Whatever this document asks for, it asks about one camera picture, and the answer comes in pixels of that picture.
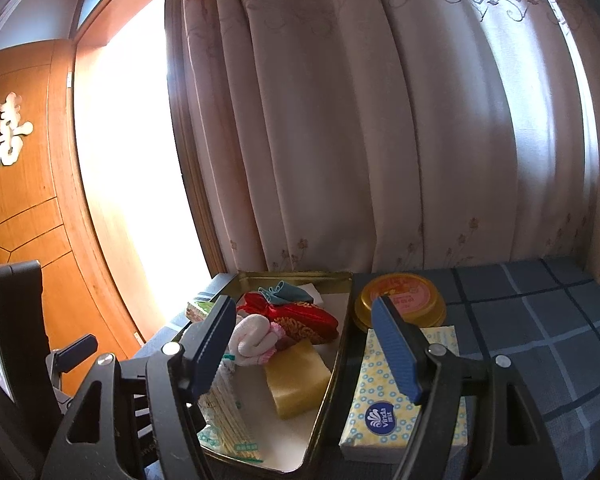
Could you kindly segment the green white soft packet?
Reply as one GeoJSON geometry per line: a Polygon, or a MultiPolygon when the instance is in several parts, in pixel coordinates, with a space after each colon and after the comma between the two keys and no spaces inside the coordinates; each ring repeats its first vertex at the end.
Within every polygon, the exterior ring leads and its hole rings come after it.
{"type": "Polygon", "coordinates": [[[192,323],[200,323],[208,318],[214,303],[211,301],[195,300],[187,304],[185,315],[192,323]]]}

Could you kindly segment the bag of cotton swabs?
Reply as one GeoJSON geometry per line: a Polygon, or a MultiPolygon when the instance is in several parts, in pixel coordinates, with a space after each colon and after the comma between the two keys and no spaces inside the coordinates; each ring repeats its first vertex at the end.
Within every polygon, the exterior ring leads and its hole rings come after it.
{"type": "Polygon", "coordinates": [[[234,373],[233,356],[226,354],[209,391],[198,400],[206,426],[197,436],[204,448],[216,454],[246,463],[261,463],[259,445],[242,417],[242,404],[234,388],[234,373]]]}

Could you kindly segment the white pink plush sock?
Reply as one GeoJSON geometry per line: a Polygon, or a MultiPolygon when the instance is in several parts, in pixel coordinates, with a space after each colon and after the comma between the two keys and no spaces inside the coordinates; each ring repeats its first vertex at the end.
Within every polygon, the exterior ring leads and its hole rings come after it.
{"type": "Polygon", "coordinates": [[[235,326],[228,341],[228,354],[236,366],[264,365],[276,353],[276,344],[286,333],[264,315],[250,314],[235,326]]]}

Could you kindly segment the yellow sponge block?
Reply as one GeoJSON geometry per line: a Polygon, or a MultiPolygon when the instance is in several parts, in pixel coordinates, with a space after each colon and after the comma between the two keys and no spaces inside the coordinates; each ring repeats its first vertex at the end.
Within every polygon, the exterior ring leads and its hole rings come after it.
{"type": "Polygon", "coordinates": [[[318,408],[332,372],[309,339],[277,351],[264,366],[277,416],[291,419],[318,408]]]}

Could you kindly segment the red gold drawstring pouch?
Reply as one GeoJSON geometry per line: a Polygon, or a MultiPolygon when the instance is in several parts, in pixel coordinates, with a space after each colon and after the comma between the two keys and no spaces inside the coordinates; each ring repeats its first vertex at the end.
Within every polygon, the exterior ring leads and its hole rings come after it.
{"type": "Polygon", "coordinates": [[[265,316],[297,342],[309,339],[312,344],[328,344],[339,336],[338,320],[323,308],[305,301],[271,304],[260,292],[246,292],[237,310],[265,316]]]}

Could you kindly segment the teal green cloth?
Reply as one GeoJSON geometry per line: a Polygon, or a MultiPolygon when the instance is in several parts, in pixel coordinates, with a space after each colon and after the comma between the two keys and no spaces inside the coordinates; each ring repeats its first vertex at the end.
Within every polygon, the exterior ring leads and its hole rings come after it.
{"type": "Polygon", "coordinates": [[[306,290],[285,281],[280,281],[272,287],[260,287],[258,293],[273,306],[295,304],[296,302],[314,303],[313,297],[306,290]]]}

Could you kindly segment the yellow patterned tissue pack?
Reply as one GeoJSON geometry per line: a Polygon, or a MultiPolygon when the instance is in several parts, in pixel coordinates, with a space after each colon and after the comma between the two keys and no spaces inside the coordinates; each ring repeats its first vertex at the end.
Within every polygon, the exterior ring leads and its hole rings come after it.
{"type": "Polygon", "coordinates": [[[358,382],[339,441],[349,462],[400,463],[419,407],[400,393],[376,334],[366,336],[358,382]]]}

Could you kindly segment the round gold orange tin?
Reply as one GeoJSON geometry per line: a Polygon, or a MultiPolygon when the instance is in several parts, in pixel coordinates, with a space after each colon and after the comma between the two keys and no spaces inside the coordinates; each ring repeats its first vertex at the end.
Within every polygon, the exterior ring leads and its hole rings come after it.
{"type": "Polygon", "coordinates": [[[411,273],[378,276],[366,284],[354,304],[354,322],[361,330],[372,327],[372,304],[388,296],[407,323],[419,327],[441,326],[446,318],[446,304],[432,281],[411,273]]]}

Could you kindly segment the gold metal tin tray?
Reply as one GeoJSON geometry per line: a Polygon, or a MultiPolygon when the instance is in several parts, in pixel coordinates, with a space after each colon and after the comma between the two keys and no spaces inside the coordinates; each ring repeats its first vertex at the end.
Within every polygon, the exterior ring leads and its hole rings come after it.
{"type": "Polygon", "coordinates": [[[204,456],[231,466],[243,477],[311,479],[321,454],[330,409],[336,404],[350,324],[352,275],[299,272],[215,275],[198,301],[229,296],[238,307],[244,295],[284,281],[309,286],[322,297],[318,310],[338,322],[337,337],[310,344],[306,337],[276,352],[264,365],[238,366],[230,374],[236,425],[220,409],[226,396],[209,393],[204,412],[213,422],[199,435],[204,456]]]}

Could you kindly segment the blue plaid tablecloth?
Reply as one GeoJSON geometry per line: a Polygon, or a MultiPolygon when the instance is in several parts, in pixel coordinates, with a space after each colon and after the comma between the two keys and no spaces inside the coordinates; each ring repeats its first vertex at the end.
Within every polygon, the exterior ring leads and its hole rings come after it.
{"type": "MultiPolygon", "coordinates": [[[[456,356],[508,356],[539,409],[561,479],[600,479],[600,285],[567,258],[415,271],[446,304],[441,326],[419,327],[456,356]]],[[[464,479],[475,400],[460,400],[441,479],[464,479]]],[[[355,463],[365,479],[396,479],[395,465],[355,463]]]]}

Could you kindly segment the orange wooden door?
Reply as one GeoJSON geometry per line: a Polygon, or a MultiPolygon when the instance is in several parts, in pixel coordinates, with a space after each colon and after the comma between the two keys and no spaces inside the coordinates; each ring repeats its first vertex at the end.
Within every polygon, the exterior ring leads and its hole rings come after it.
{"type": "Polygon", "coordinates": [[[34,125],[0,167],[0,264],[40,264],[53,347],[91,333],[128,358],[209,281],[171,65],[166,0],[0,0],[0,101],[34,125]]]}

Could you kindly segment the white double happiness decoration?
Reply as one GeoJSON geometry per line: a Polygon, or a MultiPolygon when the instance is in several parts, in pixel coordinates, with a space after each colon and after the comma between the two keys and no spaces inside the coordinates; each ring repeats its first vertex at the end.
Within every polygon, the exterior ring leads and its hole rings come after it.
{"type": "Polygon", "coordinates": [[[0,101],[0,167],[12,166],[18,160],[23,139],[34,131],[32,122],[21,121],[21,101],[15,92],[0,101]]]}

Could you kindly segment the pale pink floral curtain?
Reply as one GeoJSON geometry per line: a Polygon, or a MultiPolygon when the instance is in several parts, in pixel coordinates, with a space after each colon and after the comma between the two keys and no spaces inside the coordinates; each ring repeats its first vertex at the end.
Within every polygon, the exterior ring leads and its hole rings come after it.
{"type": "Polygon", "coordinates": [[[213,270],[569,256],[600,281],[593,0],[168,0],[213,270]]]}

